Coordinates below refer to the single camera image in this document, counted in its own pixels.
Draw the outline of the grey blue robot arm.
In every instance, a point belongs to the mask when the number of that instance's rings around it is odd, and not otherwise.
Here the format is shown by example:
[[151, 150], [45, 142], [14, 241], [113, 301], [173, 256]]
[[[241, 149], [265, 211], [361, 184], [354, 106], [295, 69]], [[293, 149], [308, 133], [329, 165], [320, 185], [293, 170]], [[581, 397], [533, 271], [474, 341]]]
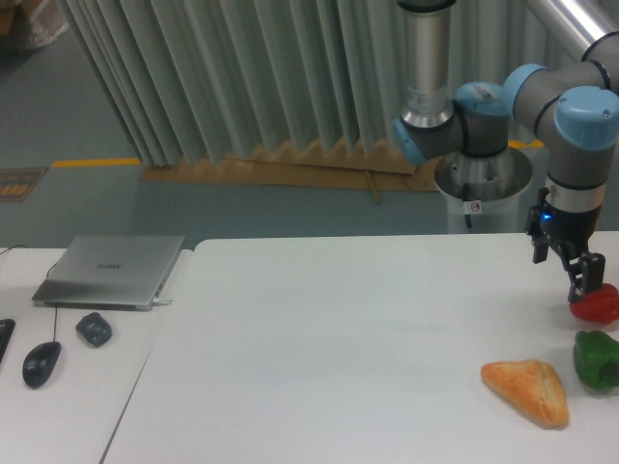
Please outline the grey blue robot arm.
[[515, 69], [493, 100], [481, 106], [465, 88], [447, 96], [449, 1], [402, 1], [408, 51], [407, 97], [394, 120], [404, 157], [424, 163], [453, 152], [492, 159], [507, 146], [507, 123], [531, 131], [548, 150], [545, 185], [525, 231], [535, 262], [560, 257], [578, 301], [598, 291], [604, 257], [589, 249], [604, 201], [618, 138], [618, 26], [592, 1], [531, 1], [529, 10], [569, 51], [574, 64], [558, 71], [529, 64]]

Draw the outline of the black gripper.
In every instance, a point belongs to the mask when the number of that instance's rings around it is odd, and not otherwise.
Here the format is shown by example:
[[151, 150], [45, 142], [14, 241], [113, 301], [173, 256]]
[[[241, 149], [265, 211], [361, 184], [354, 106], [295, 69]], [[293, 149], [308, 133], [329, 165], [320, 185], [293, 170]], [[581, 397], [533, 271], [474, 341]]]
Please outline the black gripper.
[[552, 248], [563, 261], [568, 262], [570, 303], [600, 290], [604, 283], [605, 257], [588, 251], [588, 240], [595, 231], [599, 209], [586, 212], [564, 211], [550, 202], [550, 189], [539, 188], [536, 204], [528, 212], [525, 233], [531, 237], [532, 262], [547, 259]]

